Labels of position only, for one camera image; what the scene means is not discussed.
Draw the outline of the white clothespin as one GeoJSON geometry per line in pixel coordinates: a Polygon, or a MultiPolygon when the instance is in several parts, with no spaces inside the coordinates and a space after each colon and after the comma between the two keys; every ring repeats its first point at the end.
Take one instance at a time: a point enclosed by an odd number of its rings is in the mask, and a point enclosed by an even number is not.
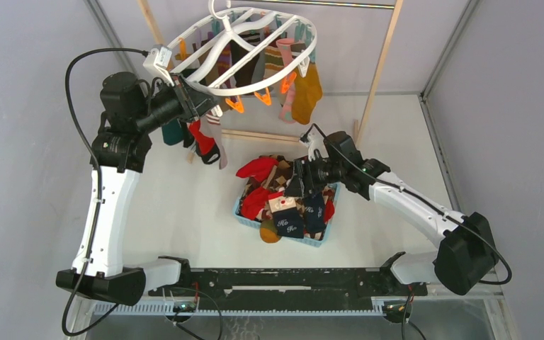
{"type": "Polygon", "coordinates": [[[307,76],[309,65],[310,65],[310,57],[309,56],[302,59],[300,61],[300,63],[298,64],[297,69],[298,69],[299,75],[302,78],[305,78],[307,76]]]}

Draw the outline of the navy sock with lettering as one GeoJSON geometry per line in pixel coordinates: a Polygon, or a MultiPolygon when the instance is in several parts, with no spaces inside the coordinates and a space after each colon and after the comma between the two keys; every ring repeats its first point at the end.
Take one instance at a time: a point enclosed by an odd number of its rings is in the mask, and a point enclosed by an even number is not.
{"type": "Polygon", "coordinates": [[[278,198],[269,198],[272,219],[280,236],[303,239],[305,223],[301,217],[296,200],[284,194],[278,198]]]}

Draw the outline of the red and cream Christmas sock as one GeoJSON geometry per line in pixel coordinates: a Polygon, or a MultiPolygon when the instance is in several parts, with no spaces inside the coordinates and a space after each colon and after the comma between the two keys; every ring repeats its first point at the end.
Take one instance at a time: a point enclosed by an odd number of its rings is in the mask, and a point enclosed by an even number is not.
{"type": "Polygon", "coordinates": [[[201,131],[200,121],[190,123],[188,131],[192,134],[196,146],[195,153],[206,165],[214,164],[220,159],[220,149],[212,137],[204,135],[201,131]]]}

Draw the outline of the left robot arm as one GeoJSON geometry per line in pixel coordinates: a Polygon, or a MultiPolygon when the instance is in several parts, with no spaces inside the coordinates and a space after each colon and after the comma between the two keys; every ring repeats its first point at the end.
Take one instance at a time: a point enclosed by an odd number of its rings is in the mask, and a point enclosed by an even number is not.
{"type": "Polygon", "coordinates": [[[192,123],[217,100],[190,85],[182,74],[158,92],[145,94],[131,72],[103,80],[104,107],[91,143],[91,203],[78,253],[69,269],[59,271],[57,287],[83,298],[135,305],[148,291],[166,286],[185,295],[193,276],[179,259],[160,256],[136,267],[123,263],[123,235],[133,193],[145,167],[151,132],[170,122],[192,123]]]}

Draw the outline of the grey ribbed sock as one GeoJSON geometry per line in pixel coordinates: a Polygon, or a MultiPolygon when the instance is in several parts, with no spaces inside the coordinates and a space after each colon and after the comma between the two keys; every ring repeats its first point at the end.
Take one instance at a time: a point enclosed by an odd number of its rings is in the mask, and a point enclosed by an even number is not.
{"type": "Polygon", "coordinates": [[[219,151],[219,169],[222,170],[227,166],[227,153],[222,143],[222,127],[220,123],[220,116],[216,114],[214,110],[211,110],[205,115],[206,126],[209,131],[209,136],[214,139],[219,151]]]}

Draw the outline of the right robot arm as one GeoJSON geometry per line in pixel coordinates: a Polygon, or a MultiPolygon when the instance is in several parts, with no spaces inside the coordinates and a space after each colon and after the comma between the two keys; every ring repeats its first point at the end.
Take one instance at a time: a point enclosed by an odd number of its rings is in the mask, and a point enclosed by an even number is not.
{"type": "Polygon", "coordinates": [[[293,163],[293,176],[284,194],[310,198],[329,184],[393,210],[435,247],[420,254],[398,254],[381,275],[385,292],[398,295],[409,284],[440,283],[452,293],[466,295],[502,261],[488,219],[478,212],[465,215],[439,205],[406,184],[377,159],[365,159],[344,131],[325,135],[312,125],[299,141],[307,155],[293,163]]]}

